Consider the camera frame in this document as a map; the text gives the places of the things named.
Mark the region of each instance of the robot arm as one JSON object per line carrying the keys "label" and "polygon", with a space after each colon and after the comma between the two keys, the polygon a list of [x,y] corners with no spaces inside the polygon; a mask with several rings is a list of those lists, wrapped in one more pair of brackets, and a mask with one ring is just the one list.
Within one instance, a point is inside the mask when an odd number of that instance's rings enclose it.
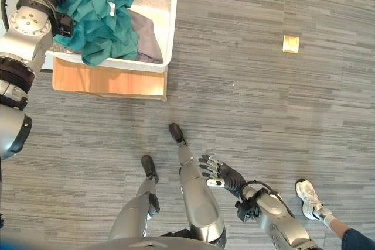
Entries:
{"label": "robot arm", "polygon": [[30,133],[32,120],[23,109],[53,37],[73,32],[73,20],[56,12],[63,1],[20,0],[7,19],[1,0],[7,33],[0,38],[0,159],[21,151]]}
{"label": "robot arm", "polygon": [[[236,203],[239,219],[246,222],[255,218],[277,250],[319,249],[279,194],[269,185],[259,181],[246,182],[239,172],[212,156],[203,155],[200,161],[203,163],[200,167],[210,172],[202,173],[209,177],[207,185],[224,187],[239,198]],[[251,187],[252,184],[262,184],[266,188],[256,190]]]}

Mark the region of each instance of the blue jeans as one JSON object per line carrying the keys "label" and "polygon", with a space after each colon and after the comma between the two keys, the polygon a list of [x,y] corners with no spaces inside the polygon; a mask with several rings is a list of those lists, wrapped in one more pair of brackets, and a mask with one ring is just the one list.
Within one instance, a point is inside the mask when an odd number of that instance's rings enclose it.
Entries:
{"label": "blue jeans", "polygon": [[342,250],[375,250],[375,242],[353,228],[348,229],[341,242]]}

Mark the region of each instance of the teal shirt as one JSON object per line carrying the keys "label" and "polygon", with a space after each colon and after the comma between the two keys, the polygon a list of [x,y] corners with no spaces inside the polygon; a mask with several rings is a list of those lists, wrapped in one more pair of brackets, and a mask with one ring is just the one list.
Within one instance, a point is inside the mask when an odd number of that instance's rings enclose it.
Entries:
{"label": "teal shirt", "polygon": [[[109,2],[115,3],[110,16]],[[128,9],[133,0],[66,0],[58,11],[75,22],[72,37],[56,35],[61,45],[82,50],[82,61],[97,66],[108,57],[135,60],[138,34],[133,31]]]}

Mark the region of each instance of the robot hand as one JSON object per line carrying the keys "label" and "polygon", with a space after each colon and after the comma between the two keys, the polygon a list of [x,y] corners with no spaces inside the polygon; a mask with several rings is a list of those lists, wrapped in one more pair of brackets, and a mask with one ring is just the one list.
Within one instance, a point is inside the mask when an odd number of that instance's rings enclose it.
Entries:
{"label": "robot hand", "polygon": [[236,198],[239,198],[241,188],[246,181],[238,171],[209,155],[202,155],[199,162],[202,163],[199,167],[205,170],[202,176],[208,178],[206,181],[208,186],[224,187]]}

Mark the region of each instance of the wooden table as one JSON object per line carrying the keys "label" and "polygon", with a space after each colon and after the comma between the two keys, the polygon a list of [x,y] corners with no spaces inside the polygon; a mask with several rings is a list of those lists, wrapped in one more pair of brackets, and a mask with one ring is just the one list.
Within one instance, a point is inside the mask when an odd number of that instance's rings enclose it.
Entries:
{"label": "wooden table", "polygon": [[89,67],[53,59],[52,87],[101,97],[142,98],[166,101],[167,70],[164,73]]}

